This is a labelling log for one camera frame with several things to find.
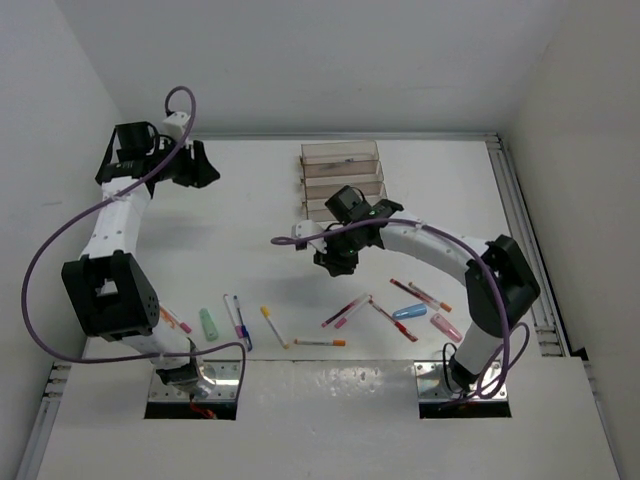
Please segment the dark red refill pen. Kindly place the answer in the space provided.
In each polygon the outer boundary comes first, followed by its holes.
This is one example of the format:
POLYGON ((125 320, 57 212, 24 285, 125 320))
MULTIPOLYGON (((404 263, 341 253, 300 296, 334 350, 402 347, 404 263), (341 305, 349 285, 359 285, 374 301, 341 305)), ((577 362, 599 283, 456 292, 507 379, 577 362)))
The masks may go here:
POLYGON ((403 284, 402 282, 400 282, 400 281, 398 281, 398 280, 396 280, 394 278, 391 278, 389 280, 389 282, 392 285, 394 285, 397 288, 399 288, 402 291, 404 291, 405 293, 408 293, 409 295, 419 299, 421 302, 425 303, 426 305, 430 306, 431 308, 434 308, 434 309, 438 309, 439 308, 439 304, 436 303, 430 296, 428 296, 428 295, 426 295, 424 293, 421 293, 421 292, 411 288, 408 285, 403 284))

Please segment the red gel pen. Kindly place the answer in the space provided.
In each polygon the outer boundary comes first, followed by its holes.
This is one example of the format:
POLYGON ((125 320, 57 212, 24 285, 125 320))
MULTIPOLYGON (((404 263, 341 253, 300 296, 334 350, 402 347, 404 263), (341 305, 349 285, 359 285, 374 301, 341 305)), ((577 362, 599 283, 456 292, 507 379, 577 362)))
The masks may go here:
POLYGON ((413 333, 411 333, 400 321, 393 318, 386 310, 384 310, 372 298, 369 299, 369 304, 372 306, 372 308, 376 312, 378 312, 386 320, 388 320, 406 339, 408 339, 412 343, 415 343, 418 341, 418 338, 413 333))

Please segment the blue gel pen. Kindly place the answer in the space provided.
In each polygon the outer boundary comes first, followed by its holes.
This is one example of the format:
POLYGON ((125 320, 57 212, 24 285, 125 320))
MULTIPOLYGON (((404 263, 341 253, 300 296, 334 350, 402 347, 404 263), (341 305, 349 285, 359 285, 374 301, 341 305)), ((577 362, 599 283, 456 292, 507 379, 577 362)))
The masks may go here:
POLYGON ((242 339, 245 343, 247 351, 251 352, 253 350, 253 343, 252 343, 249 331, 247 330, 246 324, 244 322, 244 318, 241 311, 241 305, 237 295, 233 296, 233 303, 236 310, 236 315, 238 318, 242 339))

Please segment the pink cap pen under arm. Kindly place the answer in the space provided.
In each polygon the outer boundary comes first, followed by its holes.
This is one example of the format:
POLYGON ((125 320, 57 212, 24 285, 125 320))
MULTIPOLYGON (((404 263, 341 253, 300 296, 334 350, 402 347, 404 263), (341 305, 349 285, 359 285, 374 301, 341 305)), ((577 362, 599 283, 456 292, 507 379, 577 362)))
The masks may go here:
POLYGON ((160 318, 172 329, 180 329, 186 334, 190 334, 192 332, 192 329, 188 324, 180 320, 174 312, 164 306, 160 306, 160 318))

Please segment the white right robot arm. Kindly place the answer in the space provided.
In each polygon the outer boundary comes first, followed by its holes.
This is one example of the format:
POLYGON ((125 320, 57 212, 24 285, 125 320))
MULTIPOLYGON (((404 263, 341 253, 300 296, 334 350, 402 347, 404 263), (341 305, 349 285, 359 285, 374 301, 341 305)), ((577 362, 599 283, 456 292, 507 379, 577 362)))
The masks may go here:
POLYGON ((513 238, 456 235, 423 223, 397 202, 383 199, 371 205, 351 186, 341 188, 326 205, 337 228, 321 229, 306 221, 296 231, 313 235, 314 261, 331 276, 353 274, 359 252, 377 247, 422 261, 465 288, 471 324, 446 368, 452 386, 469 392, 497 355, 510 357, 509 335, 540 295, 513 238))

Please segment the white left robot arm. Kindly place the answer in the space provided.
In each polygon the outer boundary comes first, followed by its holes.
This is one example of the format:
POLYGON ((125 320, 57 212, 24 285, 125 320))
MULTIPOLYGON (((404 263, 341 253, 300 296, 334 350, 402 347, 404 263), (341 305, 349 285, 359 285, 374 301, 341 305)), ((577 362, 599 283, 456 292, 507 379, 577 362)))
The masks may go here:
POLYGON ((148 122, 115 126, 96 174, 108 204, 80 257, 65 263, 61 276, 87 336, 150 355, 164 385, 201 400, 216 386, 214 372, 195 357, 194 342, 163 319, 156 291, 135 257, 157 183, 204 188, 220 178, 202 142, 176 145, 189 120, 184 112, 171 113, 163 132, 148 122))

